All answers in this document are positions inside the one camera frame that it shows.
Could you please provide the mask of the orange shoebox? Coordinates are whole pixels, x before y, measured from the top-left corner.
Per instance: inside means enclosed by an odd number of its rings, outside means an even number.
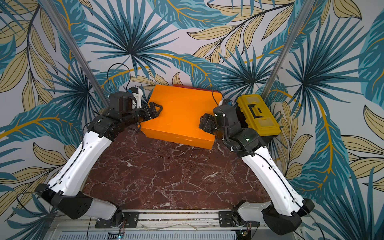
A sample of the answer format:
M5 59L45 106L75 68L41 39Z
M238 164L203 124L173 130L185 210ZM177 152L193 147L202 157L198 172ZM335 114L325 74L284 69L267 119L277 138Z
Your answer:
M199 129L200 118L212 115L221 100L216 92L157 85L150 102L163 110L157 118L141 123L141 131L148 138L210 150L215 136Z

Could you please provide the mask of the red shoebox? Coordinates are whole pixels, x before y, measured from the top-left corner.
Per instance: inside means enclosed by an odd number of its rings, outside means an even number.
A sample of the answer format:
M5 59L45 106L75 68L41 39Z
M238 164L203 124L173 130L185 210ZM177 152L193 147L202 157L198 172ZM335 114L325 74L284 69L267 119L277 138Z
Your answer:
M193 89L193 90L199 90L199 91L208 91L208 92L216 92L219 93L217 90L210 90L210 89L202 89L202 88L196 88L196 87L191 87L191 86L185 86L185 85L173 85L172 87L177 87L177 88L184 88L184 89Z

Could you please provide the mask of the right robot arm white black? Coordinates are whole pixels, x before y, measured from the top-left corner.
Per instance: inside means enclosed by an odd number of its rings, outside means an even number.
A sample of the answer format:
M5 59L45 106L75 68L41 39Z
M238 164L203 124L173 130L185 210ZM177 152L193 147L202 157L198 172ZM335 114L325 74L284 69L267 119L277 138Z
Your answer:
M253 171L270 197L265 203L243 201L234 206L231 225L265 223L280 236L294 232L302 224L302 217L309 215L315 205L290 185L257 131L242 127L237 111L229 105L214 108L211 115L204 114L199 128L222 139Z

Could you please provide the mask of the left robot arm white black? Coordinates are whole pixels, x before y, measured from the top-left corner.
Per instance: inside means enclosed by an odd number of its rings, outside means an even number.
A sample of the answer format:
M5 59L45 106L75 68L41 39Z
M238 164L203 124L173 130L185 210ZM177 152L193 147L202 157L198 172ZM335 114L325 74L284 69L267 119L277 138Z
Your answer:
M82 193L82 185L102 153L125 127L157 118L163 107L150 102L141 104L141 96L129 92L110 95L110 105L87 126L79 147L48 184L39 184L35 193L75 220L82 216L112 221L117 226L123 218L115 204Z

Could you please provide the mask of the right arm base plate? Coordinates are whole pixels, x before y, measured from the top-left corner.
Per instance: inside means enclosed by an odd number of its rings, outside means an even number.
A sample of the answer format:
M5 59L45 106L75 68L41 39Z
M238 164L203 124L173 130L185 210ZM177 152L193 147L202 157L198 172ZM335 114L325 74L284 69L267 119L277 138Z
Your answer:
M259 227L260 223L255 221L243 220L237 212L232 211L219 211L219 224L221 228L229 227Z

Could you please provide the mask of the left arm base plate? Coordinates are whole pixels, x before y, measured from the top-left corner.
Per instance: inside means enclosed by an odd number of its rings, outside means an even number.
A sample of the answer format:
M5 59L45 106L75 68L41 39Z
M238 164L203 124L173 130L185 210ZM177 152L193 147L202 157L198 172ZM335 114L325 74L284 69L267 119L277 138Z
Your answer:
M95 224L96 229L122 229L136 228L139 220L139 212L117 211L110 220L98 218Z

